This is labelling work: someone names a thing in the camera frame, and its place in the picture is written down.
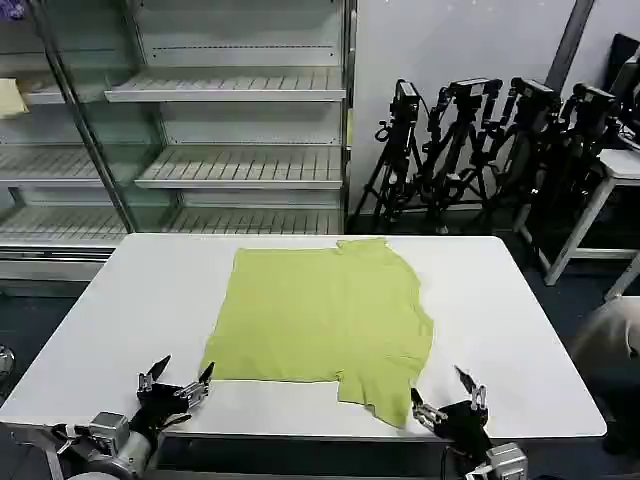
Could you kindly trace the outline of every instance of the t-shirt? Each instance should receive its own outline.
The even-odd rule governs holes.
[[[384,239],[241,249],[202,365],[219,380],[337,380],[340,401],[403,427],[432,338],[420,281]]]

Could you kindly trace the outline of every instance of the white wall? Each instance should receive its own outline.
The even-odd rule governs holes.
[[[569,70],[562,92],[565,98],[571,95],[573,86],[578,82],[596,87],[602,85],[616,33],[640,40],[640,1],[596,1]]]
[[[382,151],[373,134],[378,121],[388,118],[398,78],[414,82],[429,105],[454,80],[544,81],[573,5],[574,0],[361,0],[350,208]]]

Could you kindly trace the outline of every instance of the cloth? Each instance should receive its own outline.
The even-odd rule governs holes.
[[[0,78],[0,118],[28,112],[14,78]]]
[[[1,20],[22,20],[24,13],[21,0],[0,0]]]
[[[618,297],[595,310],[570,348],[584,378],[624,366],[640,352],[640,300]]]
[[[340,382],[338,399],[398,428],[431,349],[420,281],[384,239],[239,250],[202,368],[214,378]]]

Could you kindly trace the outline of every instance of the table leg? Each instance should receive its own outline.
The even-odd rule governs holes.
[[[625,270],[625,272],[620,276],[620,278],[616,281],[616,283],[611,287],[611,290],[607,292],[607,296],[605,297],[606,301],[613,300],[616,297],[620,297],[629,285],[637,278],[640,274],[640,254],[636,255],[636,258],[633,259],[629,268]]]
[[[600,213],[600,210],[602,210],[602,207],[604,207],[604,204],[609,198],[609,195],[611,195],[611,192],[613,191],[615,186],[616,179],[607,177],[602,181],[602,183],[600,183],[596,191],[593,193],[593,197],[591,197],[589,205],[587,205],[587,208],[582,213],[578,224],[573,229],[573,232],[571,232],[569,239],[562,247],[558,258],[556,258],[556,261],[553,262],[553,265],[551,265],[551,268],[549,268],[549,272],[544,279],[545,283],[548,286],[556,284],[558,278],[567,267],[569,260],[571,260],[571,257],[575,253],[575,250],[580,246],[580,243],[582,243],[582,240],[584,240],[585,235],[591,228],[591,225]]]

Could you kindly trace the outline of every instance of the glass display case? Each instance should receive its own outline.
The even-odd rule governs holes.
[[[153,148],[136,156],[133,175],[119,182],[134,217],[146,218],[160,203],[169,213],[151,215],[157,222],[147,222],[147,229],[341,233],[349,5],[123,3],[120,39],[130,47],[134,68],[109,72],[104,111],[87,96],[81,101],[104,145],[116,137],[128,142],[133,130],[101,125],[101,114],[143,112],[158,132]],[[83,2],[79,8],[99,6]],[[100,24],[96,36],[107,24],[95,12],[90,21]],[[80,69],[73,76],[81,90]],[[117,177],[117,151],[106,157]]]
[[[101,261],[129,232],[342,233],[355,0],[22,4],[0,21],[24,104],[0,111],[0,262]]]
[[[87,41],[91,30],[81,16],[64,10],[61,31],[69,40],[61,49],[74,63],[90,62],[101,47]],[[1,257],[101,258],[130,229],[76,128],[27,8],[0,19],[0,77]],[[104,97],[93,77],[81,91],[87,101]]]

